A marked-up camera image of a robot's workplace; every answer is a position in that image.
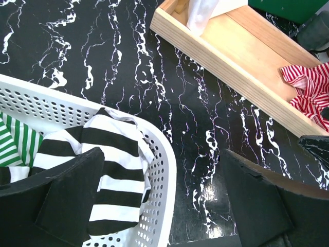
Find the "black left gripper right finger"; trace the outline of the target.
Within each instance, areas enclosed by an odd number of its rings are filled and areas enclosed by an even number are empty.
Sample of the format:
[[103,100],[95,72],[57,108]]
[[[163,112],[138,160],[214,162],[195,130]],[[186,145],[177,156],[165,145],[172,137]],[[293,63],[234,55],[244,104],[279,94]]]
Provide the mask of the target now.
[[225,149],[221,167],[242,246],[328,246],[328,191]]

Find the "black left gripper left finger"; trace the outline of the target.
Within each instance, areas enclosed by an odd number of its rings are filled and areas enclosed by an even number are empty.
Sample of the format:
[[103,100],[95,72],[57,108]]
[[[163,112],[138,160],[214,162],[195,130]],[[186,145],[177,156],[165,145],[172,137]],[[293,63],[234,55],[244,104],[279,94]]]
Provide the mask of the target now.
[[19,181],[1,168],[1,246],[82,246],[104,154],[93,148]]

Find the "black white striped tank top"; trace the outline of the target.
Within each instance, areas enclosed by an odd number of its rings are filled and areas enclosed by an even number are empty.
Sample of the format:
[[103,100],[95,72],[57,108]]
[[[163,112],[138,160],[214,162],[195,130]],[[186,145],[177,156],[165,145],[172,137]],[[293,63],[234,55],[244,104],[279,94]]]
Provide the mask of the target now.
[[151,186],[147,168],[154,154],[135,121],[101,108],[83,126],[45,135],[32,167],[7,166],[29,169],[14,174],[14,180],[19,181],[93,148],[103,152],[104,165],[83,243],[135,227],[148,200]]

